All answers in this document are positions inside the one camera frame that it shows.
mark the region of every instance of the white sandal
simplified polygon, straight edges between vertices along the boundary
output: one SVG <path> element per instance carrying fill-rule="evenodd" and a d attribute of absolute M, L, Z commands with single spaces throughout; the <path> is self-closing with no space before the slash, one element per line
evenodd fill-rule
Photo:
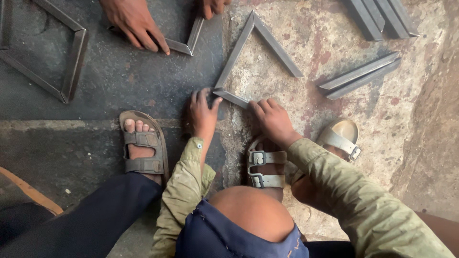
<path fill-rule="evenodd" d="M 261 173 L 250 173 L 250 168 L 263 166 L 268 163 L 285 164 L 287 162 L 287 153 L 285 151 L 265 152 L 251 151 L 255 149 L 258 143 L 266 139 L 265 135 L 257 137 L 247 151 L 247 173 L 252 180 L 253 187 L 263 189 L 265 187 L 285 186 L 285 175 L 263 175 Z"/>
<path fill-rule="evenodd" d="M 358 139 L 358 126 L 354 121 L 345 118 L 337 119 L 325 127 L 317 139 L 317 144 L 323 147 L 325 144 L 334 146 L 349 154 L 349 160 L 355 161 L 362 150 L 355 145 Z"/>

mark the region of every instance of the steel bar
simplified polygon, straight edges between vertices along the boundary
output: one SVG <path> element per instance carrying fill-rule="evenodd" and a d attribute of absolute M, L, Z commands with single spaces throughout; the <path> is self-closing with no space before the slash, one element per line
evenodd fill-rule
<path fill-rule="evenodd" d="M 62 99 L 61 92 L 58 89 L 56 89 L 51 84 L 44 81 L 40 76 L 30 71 L 27 67 L 23 66 L 21 63 L 19 63 L 14 58 L 9 56 L 7 52 L 8 52 L 7 50 L 0 50 L 0 59 L 2 59 L 7 64 L 14 67 L 16 70 L 20 71 L 22 74 L 27 76 L 29 79 L 34 81 L 36 84 L 40 85 L 43 89 L 51 93 L 54 97 L 58 98 L 59 100 L 65 103 L 65 101 Z"/>
<path fill-rule="evenodd" d="M 376 26 L 362 0 L 344 0 L 343 3 L 346 5 L 349 14 L 354 18 L 355 23 L 362 31 L 366 40 L 384 40 L 381 31 Z"/>
<path fill-rule="evenodd" d="M 195 50 L 196 42 L 198 42 L 199 33 L 201 32 L 203 24 L 204 18 L 202 18 L 201 16 L 197 16 L 195 22 L 193 23 L 193 28 L 191 29 L 188 42 L 186 43 L 191 51 L 191 55 L 193 55 L 193 51 Z"/>
<path fill-rule="evenodd" d="M 168 44 L 169 48 L 190 56 L 193 56 L 193 53 L 191 52 L 190 48 L 183 43 L 171 40 L 171 39 L 166 39 L 166 43 Z"/>
<path fill-rule="evenodd" d="M 62 98 L 67 104 L 72 101 L 75 90 L 77 89 L 88 39 L 88 31 L 86 29 L 75 32 L 72 51 L 70 52 L 66 75 L 64 77 L 64 84 L 61 89 Z"/>
<path fill-rule="evenodd" d="M 365 7 L 368 10 L 368 13 L 370 13 L 371 18 L 373 18 L 373 21 L 376 24 L 376 27 L 378 27 L 379 31 L 382 32 L 384 29 L 384 24 L 386 21 L 382 17 L 381 13 L 379 12 L 378 7 L 375 4 L 375 1 L 373 0 L 362 0 L 364 3 Z"/>
<path fill-rule="evenodd" d="M 12 0 L 0 0 L 0 50 L 10 45 Z"/>
<path fill-rule="evenodd" d="M 84 29 L 83 26 L 81 26 L 78 22 L 70 18 L 67 14 L 59 10 L 47 0 L 33 0 L 33 2 L 41 6 L 41 8 L 45 9 L 48 13 L 56 17 L 56 19 L 61 21 L 63 24 L 67 25 L 71 30 L 79 31 Z"/>
<path fill-rule="evenodd" d="M 285 52 L 284 48 L 274 38 L 274 36 L 266 28 L 265 24 L 260 20 L 258 15 L 253 12 L 255 29 L 259 32 L 264 42 L 270 47 L 276 54 L 278 60 L 284 65 L 287 71 L 292 77 L 301 78 L 304 77 L 303 73 L 293 62 L 290 56 Z"/>
<path fill-rule="evenodd" d="M 403 27 L 402 22 L 398 19 L 389 2 L 387 0 L 375 0 L 375 3 L 386 20 L 386 31 L 389 37 L 393 39 L 408 39 L 408 32 Z"/>
<path fill-rule="evenodd" d="M 226 83 L 226 80 L 230 76 L 231 70 L 236 64 L 236 61 L 239 58 L 239 55 L 241 54 L 242 49 L 244 48 L 244 45 L 247 42 L 247 39 L 252 33 L 252 30 L 254 27 L 254 19 L 253 19 L 254 14 L 255 14 L 254 11 L 250 13 L 250 16 L 247 19 L 246 25 L 244 29 L 242 30 L 242 33 L 239 36 L 239 39 L 237 40 L 236 45 L 234 46 L 233 51 L 231 52 L 231 55 L 228 58 L 228 62 L 226 63 L 226 66 L 223 69 L 222 74 L 220 75 L 220 78 L 218 79 L 217 84 L 215 85 L 215 88 L 223 88 L 223 86 Z"/>
<path fill-rule="evenodd" d="M 249 102 L 232 94 L 232 93 L 229 93 L 227 91 L 225 91 L 224 89 L 222 88 L 219 88 L 218 90 L 215 90 L 213 92 L 215 95 L 218 95 L 226 100 L 228 100 L 229 102 L 233 103 L 233 104 L 236 104 L 244 109 L 247 109 L 249 107 Z"/>
<path fill-rule="evenodd" d="M 401 58 L 397 58 L 393 63 L 390 63 L 383 68 L 380 68 L 368 75 L 363 76 L 362 78 L 358 79 L 355 82 L 352 82 L 348 85 L 343 86 L 342 88 L 333 91 L 327 95 L 328 99 L 336 100 L 341 98 L 342 96 L 346 95 L 347 93 L 356 90 L 364 85 L 369 84 L 370 82 L 374 81 L 375 79 L 382 78 L 384 75 L 395 71 L 400 65 Z"/>
<path fill-rule="evenodd" d="M 411 37 L 419 37 L 420 33 L 418 29 L 414 26 L 413 21 L 408 15 L 406 8 L 403 6 L 400 0 L 389 0 L 389 4 L 392 6 L 397 17 L 402 22 L 403 27 L 408 32 Z"/>
<path fill-rule="evenodd" d="M 382 56 L 376 60 L 373 60 L 367 64 L 364 64 L 362 66 L 359 66 L 347 73 L 344 73 L 338 77 L 335 77 L 319 87 L 322 89 L 334 89 L 338 86 L 341 86 L 343 84 L 346 84 L 352 80 L 355 80 L 361 76 L 364 76 L 372 71 L 375 71 L 383 66 L 386 66 L 392 62 L 394 62 L 395 58 L 397 58 L 398 52 L 392 52 L 388 55 Z"/>

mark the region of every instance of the hand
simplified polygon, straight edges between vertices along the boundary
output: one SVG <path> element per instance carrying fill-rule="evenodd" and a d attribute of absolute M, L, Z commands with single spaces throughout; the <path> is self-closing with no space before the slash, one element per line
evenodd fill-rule
<path fill-rule="evenodd" d="M 166 55 L 170 54 L 163 34 L 148 11 L 146 0 L 100 0 L 100 3 L 108 20 L 123 30 L 134 46 L 158 52 L 158 46 L 150 38 L 150 33 Z"/>
<path fill-rule="evenodd" d="M 199 0 L 202 5 L 202 15 L 206 20 L 213 17 L 213 13 L 221 14 L 224 7 L 231 4 L 232 0 Z"/>
<path fill-rule="evenodd" d="M 215 99 L 212 109 L 209 109 L 206 100 L 209 92 L 209 88 L 199 92 L 193 91 L 190 104 L 190 118 L 194 136 L 203 138 L 204 145 L 210 144 L 212 140 L 215 125 L 217 124 L 218 106 L 223 100 L 222 98 Z"/>
<path fill-rule="evenodd" d="M 263 133 L 275 144 L 286 151 L 296 140 L 303 138 L 290 122 L 287 111 L 273 99 L 249 102 L 260 122 Z"/>

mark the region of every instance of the buckle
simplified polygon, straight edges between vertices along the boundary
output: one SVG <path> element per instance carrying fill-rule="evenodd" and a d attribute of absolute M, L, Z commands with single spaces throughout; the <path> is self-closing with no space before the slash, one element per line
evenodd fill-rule
<path fill-rule="evenodd" d="M 262 154 L 262 160 L 263 160 L 263 163 L 260 164 L 260 163 L 257 163 L 255 162 L 256 160 L 257 161 L 260 161 L 260 155 L 259 154 Z M 263 165 L 266 165 L 266 153 L 264 151 L 254 151 L 252 152 L 252 164 L 255 165 L 255 166 L 263 166 Z"/>
<path fill-rule="evenodd" d="M 263 175 L 261 175 L 261 174 L 250 174 L 249 176 L 252 179 L 252 184 L 253 184 L 254 188 L 257 188 L 257 189 L 263 189 L 264 188 Z M 260 187 L 257 187 L 257 183 L 254 180 L 255 178 L 258 178 L 258 180 L 260 180 L 260 182 L 259 182 L 260 183 Z"/>
<path fill-rule="evenodd" d="M 352 161 L 355 161 L 358 156 L 360 155 L 360 153 L 362 152 L 362 149 L 360 149 L 358 146 L 355 146 L 354 150 L 352 151 L 352 153 L 349 155 L 349 158 L 352 160 Z"/>

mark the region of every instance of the olive green shirt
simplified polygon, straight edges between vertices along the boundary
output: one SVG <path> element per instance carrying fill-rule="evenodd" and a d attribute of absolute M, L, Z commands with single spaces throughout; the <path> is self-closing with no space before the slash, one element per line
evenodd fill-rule
<path fill-rule="evenodd" d="M 175 241 L 215 172 L 205 166 L 201 179 L 202 139 L 191 138 L 162 195 L 152 257 L 173 257 Z M 430 228 L 406 205 L 364 176 L 355 166 L 303 138 L 287 159 L 317 186 L 349 236 L 356 257 L 454 258 Z"/>

